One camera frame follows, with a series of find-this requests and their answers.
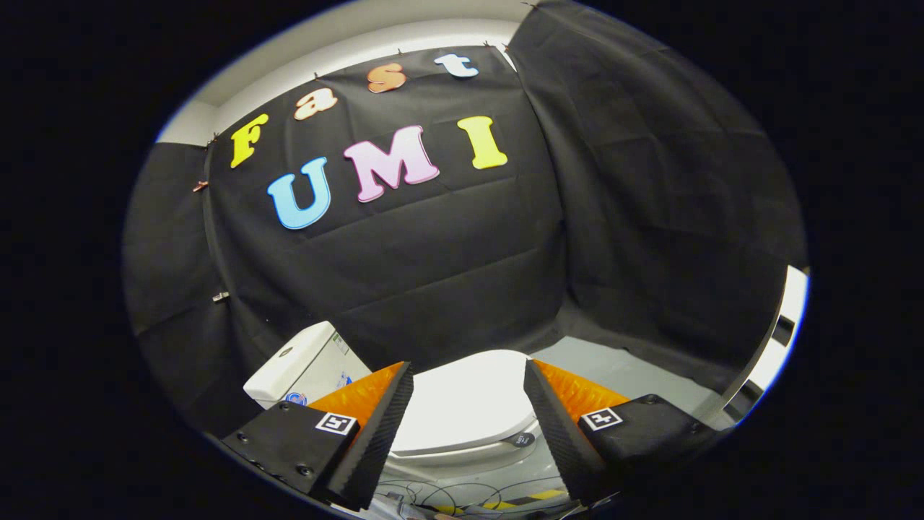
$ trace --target black border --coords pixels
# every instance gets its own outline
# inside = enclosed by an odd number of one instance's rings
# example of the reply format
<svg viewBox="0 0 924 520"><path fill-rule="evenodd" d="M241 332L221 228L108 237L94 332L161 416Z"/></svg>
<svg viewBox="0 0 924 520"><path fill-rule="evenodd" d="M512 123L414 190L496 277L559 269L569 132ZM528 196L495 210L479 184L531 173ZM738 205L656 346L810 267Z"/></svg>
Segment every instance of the black border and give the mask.
<svg viewBox="0 0 924 520"><path fill-rule="evenodd" d="M804 207L813 275L793 357L755 413L694 473L615 501L613 515L912 511L918 479L899 433L901 396L916 394L917 296L901 286L919 206L908 182L919 173L909 114L921 4L591 4L677 49L764 126ZM9 400L25 405L8 419L12 454L25 459L10 470L24 512L14 516L312 515L237 471L160 395L125 317L118 241L134 172L177 104L332 5L13 6L9 75L21 95L7 108L23 112L8 120L22 142L7 147L18 161L6 192L17 216L10 300L23 330L9 336Z"/></svg>

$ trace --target white toilet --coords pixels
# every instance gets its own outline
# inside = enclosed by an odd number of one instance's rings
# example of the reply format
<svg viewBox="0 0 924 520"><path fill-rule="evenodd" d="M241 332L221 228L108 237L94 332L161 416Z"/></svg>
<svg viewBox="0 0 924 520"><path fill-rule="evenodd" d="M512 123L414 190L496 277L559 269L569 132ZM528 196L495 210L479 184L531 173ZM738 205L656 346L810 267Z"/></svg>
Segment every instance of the white toilet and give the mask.
<svg viewBox="0 0 924 520"><path fill-rule="evenodd" d="M487 351L415 375L384 472L433 481L529 456L541 431L523 391L528 359L514 351ZM521 447L512 442L517 439Z"/></svg>
<svg viewBox="0 0 924 520"><path fill-rule="evenodd" d="M416 374L383 472L433 481L490 471L529 456L541 431L523 391L528 359L523 353L494 350ZM282 400L306 405L369 373L334 327L322 322L287 342L244 390L263 408Z"/></svg>

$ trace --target letter m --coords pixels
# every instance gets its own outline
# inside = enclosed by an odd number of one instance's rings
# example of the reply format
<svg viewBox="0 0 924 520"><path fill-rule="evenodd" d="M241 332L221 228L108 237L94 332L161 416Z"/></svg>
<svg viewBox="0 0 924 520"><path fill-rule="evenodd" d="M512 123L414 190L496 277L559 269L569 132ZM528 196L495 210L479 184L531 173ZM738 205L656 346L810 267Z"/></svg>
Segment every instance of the letter m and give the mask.
<svg viewBox="0 0 924 520"><path fill-rule="evenodd" d="M357 142L344 150L344 157L351 159L359 176L359 201L367 203L385 193L385 188L375 182L375 177L397 190L401 182L401 166L407 170L405 182L420 184L433 179L440 170L430 162L423 149L420 126L404 127L395 132L391 152L386 154L368 141Z"/></svg>

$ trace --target black fabric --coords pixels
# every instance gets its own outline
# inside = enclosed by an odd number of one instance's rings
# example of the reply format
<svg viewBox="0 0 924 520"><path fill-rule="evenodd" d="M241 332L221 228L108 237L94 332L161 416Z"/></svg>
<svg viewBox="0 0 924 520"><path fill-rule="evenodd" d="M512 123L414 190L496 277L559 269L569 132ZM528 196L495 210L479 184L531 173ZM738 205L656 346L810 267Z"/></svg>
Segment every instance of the black fabric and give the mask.
<svg viewBox="0 0 924 520"><path fill-rule="evenodd" d="M433 63L455 53L479 70ZM161 143L125 231L126 297L154 375L196 427L224 435L260 408L241 389L298 331L331 321L377 370L419 371L563 335L724 392L767 335L786 265L808 261L784 165L758 124L673 50L583 6L543 2L509 44L387 56L310 81L201 147ZM407 82L371 93L399 63ZM337 104L296 120L330 88ZM260 114L254 154L231 134ZM487 116L500 167L472 166L456 126ZM440 169L358 201L343 153L423 128ZM267 188L324 156L331 203L287 229ZM193 193L197 180L209 187ZM219 291L230 297L213 303Z"/></svg>
<svg viewBox="0 0 924 520"><path fill-rule="evenodd" d="M448 53L480 71L460 79L433 60ZM396 62L407 82L371 93L371 69ZM307 93L330 88L337 104L305 120ZM231 168L230 134L260 114L269 121L253 156ZM507 164L475 169L456 126L487 116ZM363 204L343 156L369 140L386 153L396 130L423 128L433 180ZM311 81L253 110L211 149L207 212L231 304L263 355L299 328L328 320L372 370L410 361L426 370L513 340L554 319L565 289L561 208L541 130L516 74L485 46L388 56ZM267 187L325 156L326 214L287 229ZM305 176L298 205L312 202Z"/></svg>
<svg viewBox="0 0 924 520"><path fill-rule="evenodd" d="M786 265L807 264L767 137L675 51L573 2L532 9L509 55L553 158L580 312L641 340L643 359L661 346L698 360L663 367L724 391L772 322Z"/></svg>
<svg viewBox="0 0 924 520"><path fill-rule="evenodd" d="M189 423L225 435L261 411L242 389L265 360L242 338L203 226L205 149L155 144L135 185L122 245L132 327L155 379Z"/></svg>

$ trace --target letter u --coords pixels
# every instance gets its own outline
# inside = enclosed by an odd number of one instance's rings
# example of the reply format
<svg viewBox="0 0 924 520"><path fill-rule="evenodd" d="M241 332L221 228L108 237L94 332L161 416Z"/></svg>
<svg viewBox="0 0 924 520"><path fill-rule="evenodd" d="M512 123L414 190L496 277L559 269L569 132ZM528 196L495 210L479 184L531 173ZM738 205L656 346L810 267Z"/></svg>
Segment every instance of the letter u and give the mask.
<svg viewBox="0 0 924 520"><path fill-rule="evenodd" d="M308 176L314 191L314 202L305 209L299 208L295 202L295 192L292 191L295 175L286 173L267 188L266 192L273 197L276 215L283 226L289 229L306 228L327 213L331 205L331 190L327 187L327 177L324 175L325 164L327 157L318 157L301 167L301 172Z"/></svg>

